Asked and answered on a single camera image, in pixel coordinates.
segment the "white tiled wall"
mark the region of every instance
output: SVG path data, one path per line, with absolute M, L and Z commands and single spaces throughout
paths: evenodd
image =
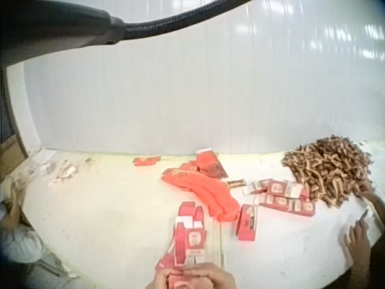
M 72 1 L 126 22 L 204 0 Z M 385 8 L 375 0 L 254 0 L 151 39 L 25 63 L 46 148 L 272 152 L 330 134 L 385 135 Z

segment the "white table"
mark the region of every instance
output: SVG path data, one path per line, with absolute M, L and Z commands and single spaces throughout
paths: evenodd
M 378 188 L 385 188 L 384 148 L 384 142 L 365 147 L 376 161 L 372 175 Z M 282 156 L 220 155 L 220 160 L 232 179 L 290 179 L 289 169 L 280 165 Z M 94 159 L 90 167 L 84 163 L 88 157 Z M 49 181 L 57 169 L 41 173 L 26 190 L 23 210 L 44 242 L 82 276 L 104 288 L 144 288 L 171 238 L 180 203 L 199 202 L 162 182 L 161 173 L 193 158 L 163 157 L 155 166 L 134 167 L 133 156 L 58 152 L 52 160 L 77 163 L 79 173 L 55 185 Z M 238 189 L 232 195 L 241 204 L 254 198 Z M 240 289 L 320 288 L 348 268 L 339 240 L 363 208 L 355 197 L 339 210 L 318 202 L 312 218 L 259 208 L 255 242 L 238 241 L 235 224 L 214 222 L 206 211 L 208 260 L 232 272 Z M 381 232 L 374 222 L 369 226 L 373 243 Z

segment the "white work surface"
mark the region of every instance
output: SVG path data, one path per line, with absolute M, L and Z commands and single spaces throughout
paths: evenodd
M 375 160 L 371 169 L 378 194 L 385 188 L 380 178 L 384 148 L 384 142 L 365 144 Z M 47 155 L 43 150 L 34 158 L 40 163 Z M 220 160 L 231 179 L 292 179 L 280 165 L 282 156 L 220 155 Z M 84 162 L 88 157 L 94 160 L 90 166 Z M 50 175 L 40 172 L 26 190 L 23 211 L 50 249 L 82 276 L 102 288 L 144 288 L 170 241 L 180 203 L 199 203 L 192 193 L 162 182 L 161 173 L 193 158 L 163 157 L 154 166 L 134 167 L 127 155 L 58 152 L 51 160 L 57 166 L 64 160 L 79 164 L 79 173 L 49 185 L 58 168 Z M 241 189 L 232 195 L 241 204 L 254 200 Z M 206 211 L 208 261 L 233 273 L 239 289 L 321 288 L 348 268 L 341 236 L 364 207 L 355 197 L 339 210 L 319 201 L 312 218 L 259 208 L 255 242 L 238 241 L 234 223 L 219 225 Z M 373 219 L 369 226 L 373 243 L 380 230 Z

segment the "black hose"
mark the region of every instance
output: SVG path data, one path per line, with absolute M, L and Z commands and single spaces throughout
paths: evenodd
M 168 18 L 143 23 L 126 23 L 123 40 L 140 39 L 180 30 L 206 21 L 251 0 L 217 0 Z

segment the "sleeve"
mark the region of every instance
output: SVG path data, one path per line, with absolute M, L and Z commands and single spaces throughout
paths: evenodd
M 7 214 L 7 209 L 3 203 L 0 203 L 0 222 L 3 220 L 4 216 Z

